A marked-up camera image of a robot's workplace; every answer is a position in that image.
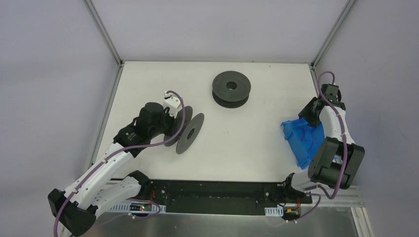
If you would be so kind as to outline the black cable spool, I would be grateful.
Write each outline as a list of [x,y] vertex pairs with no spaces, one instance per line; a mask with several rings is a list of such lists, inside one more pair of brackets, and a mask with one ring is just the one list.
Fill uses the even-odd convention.
[[224,108],[235,109],[243,106],[248,101],[250,92],[250,80],[237,71],[222,72],[212,81],[212,97]]

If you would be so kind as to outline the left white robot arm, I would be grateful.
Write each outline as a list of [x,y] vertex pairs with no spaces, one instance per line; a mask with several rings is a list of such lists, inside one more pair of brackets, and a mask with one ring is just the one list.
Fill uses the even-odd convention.
[[114,205],[133,197],[151,197],[151,181],[138,170],[109,188],[105,185],[144,149],[177,142],[192,113],[192,107],[180,99],[173,103],[146,103],[139,115],[119,130],[99,161],[65,190],[53,189],[48,194],[55,217],[53,235],[60,236],[60,228],[64,227],[72,237],[79,237]]

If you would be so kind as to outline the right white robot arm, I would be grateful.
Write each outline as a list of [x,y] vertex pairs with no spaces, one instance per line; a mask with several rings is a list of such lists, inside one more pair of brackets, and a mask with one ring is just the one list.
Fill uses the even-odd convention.
[[323,84],[318,97],[298,114],[298,119],[281,123],[285,140],[301,173],[288,175],[280,187],[281,198],[293,202],[305,191],[325,186],[348,189],[365,155],[365,149],[351,138],[345,121],[346,107],[337,85]]

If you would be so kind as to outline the blue plastic bin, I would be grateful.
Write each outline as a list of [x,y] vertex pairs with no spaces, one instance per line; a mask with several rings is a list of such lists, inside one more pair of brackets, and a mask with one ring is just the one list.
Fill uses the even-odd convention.
[[302,170],[314,170],[312,163],[326,137],[335,137],[325,132],[323,125],[311,127],[303,118],[281,123],[284,138],[296,158],[296,164]]

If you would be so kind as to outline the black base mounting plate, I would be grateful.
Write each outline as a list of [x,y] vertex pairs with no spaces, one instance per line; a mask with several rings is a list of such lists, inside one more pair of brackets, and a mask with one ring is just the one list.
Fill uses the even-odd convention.
[[150,180],[134,198],[165,206],[166,213],[254,216],[284,204],[312,203],[281,182]]

